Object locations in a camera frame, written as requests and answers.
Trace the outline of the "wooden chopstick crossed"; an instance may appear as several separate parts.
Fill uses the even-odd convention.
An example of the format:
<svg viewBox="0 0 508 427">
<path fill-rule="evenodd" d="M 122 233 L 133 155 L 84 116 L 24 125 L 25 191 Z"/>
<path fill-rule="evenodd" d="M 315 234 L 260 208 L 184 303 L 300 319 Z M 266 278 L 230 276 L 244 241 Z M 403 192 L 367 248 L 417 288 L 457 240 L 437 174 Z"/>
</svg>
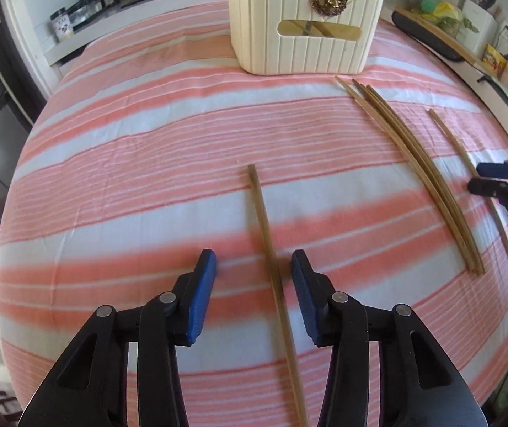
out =
<svg viewBox="0 0 508 427">
<path fill-rule="evenodd" d="M 451 143 L 454 150 L 460 156 L 464 166 L 469 171 L 470 176 L 472 178 L 476 178 L 478 176 L 476 167 L 473 165 L 472 161 L 470 160 L 466 149 L 463 147 L 463 144 L 461 144 L 460 141 L 458 141 L 457 138 L 453 136 L 450 129 L 446 126 L 446 124 L 443 122 L 443 120 L 440 118 L 440 116 L 433 109 L 428 109 L 427 114 L 439 126 L 439 128 L 444 133 L 444 135 L 446 136 L 448 141 Z M 508 259 L 508 237 L 507 237 L 506 230 L 504 229 L 501 217 L 497 211 L 497 208 L 493 204 L 493 201 L 491 201 L 490 199 L 487 199 L 486 205 L 487 205 L 490 215 L 492 216 L 492 219 L 495 223 L 496 229 L 498 230 L 498 234 L 500 235 L 501 241 L 503 243 L 503 248 L 506 251 L 507 259 Z"/>
</svg>

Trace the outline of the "wooden cutting board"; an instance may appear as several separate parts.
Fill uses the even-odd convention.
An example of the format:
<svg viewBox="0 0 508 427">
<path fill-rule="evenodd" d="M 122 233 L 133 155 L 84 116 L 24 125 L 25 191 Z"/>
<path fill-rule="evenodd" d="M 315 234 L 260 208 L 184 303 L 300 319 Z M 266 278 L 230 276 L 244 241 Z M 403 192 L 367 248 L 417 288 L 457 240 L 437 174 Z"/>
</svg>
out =
<svg viewBox="0 0 508 427">
<path fill-rule="evenodd" d="M 474 67 L 481 67 L 482 63 L 476 55 L 466 49 L 464 45 L 453 39 L 436 25 L 405 9 L 396 7 L 392 13 L 392 21 L 396 28 L 408 36 L 421 42 L 448 61 L 467 62 Z"/>
</svg>

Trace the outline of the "white knife block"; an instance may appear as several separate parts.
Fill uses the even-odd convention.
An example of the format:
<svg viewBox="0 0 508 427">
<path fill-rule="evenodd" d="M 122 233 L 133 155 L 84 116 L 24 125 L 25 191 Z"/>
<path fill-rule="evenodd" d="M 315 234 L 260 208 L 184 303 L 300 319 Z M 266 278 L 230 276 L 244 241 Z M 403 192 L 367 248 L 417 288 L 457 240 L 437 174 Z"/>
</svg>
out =
<svg viewBox="0 0 508 427">
<path fill-rule="evenodd" d="M 460 28 L 456 39 L 480 59 L 486 46 L 493 42 L 498 24 L 494 16 L 472 0 L 465 0 L 461 11 L 464 19 L 468 19 L 476 28 L 476 32 L 469 28 Z"/>
</svg>

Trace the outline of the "bag with yellow green items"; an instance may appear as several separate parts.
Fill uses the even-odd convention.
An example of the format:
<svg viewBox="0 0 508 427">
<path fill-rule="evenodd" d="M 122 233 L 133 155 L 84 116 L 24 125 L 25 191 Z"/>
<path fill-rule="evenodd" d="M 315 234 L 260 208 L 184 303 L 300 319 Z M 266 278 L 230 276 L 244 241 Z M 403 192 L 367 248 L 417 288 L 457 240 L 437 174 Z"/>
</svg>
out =
<svg viewBox="0 0 508 427">
<path fill-rule="evenodd" d="M 456 38 L 471 32 L 478 34 L 480 29 L 473 25 L 456 5 L 446 0 L 408 0 L 410 10 L 448 35 Z"/>
</svg>

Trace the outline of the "pink striped tablecloth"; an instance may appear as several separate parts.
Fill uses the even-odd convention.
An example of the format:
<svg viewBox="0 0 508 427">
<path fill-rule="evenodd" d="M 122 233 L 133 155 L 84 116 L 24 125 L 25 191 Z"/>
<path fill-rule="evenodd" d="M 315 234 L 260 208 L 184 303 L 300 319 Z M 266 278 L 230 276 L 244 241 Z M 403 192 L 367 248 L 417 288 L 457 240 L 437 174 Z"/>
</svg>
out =
<svg viewBox="0 0 508 427">
<path fill-rule="evenodd" d="M 507 134 L 388 23 L 359 81 L 450 184 L 483 275 L 465 269 L 422 182 L 333 76 L 244 72 L 223 1 L 169 12 L 89 45 L 21 153 L 0 228 L 0 343 L 18 401 L 97 306 L 143 306 L 211 249 L 205 328 L 178 350 L 189 422 L 296 425 L 247 175 L 255 165 L 281 270 L 302 249 L 361 303 L 412 306 L 483 402 L 508 368 L 508 242 L 466 191 L 469 174 L 433 117 L 476 162 L 508 159 Z"/>
</svg>

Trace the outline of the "cream utensil holder box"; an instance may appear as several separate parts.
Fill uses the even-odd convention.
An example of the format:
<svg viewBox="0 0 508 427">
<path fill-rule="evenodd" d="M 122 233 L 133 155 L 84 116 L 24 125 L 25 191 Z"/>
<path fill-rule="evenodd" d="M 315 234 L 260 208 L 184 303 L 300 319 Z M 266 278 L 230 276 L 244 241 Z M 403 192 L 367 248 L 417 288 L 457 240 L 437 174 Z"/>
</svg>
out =
<svg viewBox="0 0 508 427">
<path fill-rule="evenodd" d="M 228 0 L 239 65 L 255 75 L 357 74 L 384 0 Z"/>
</svg>

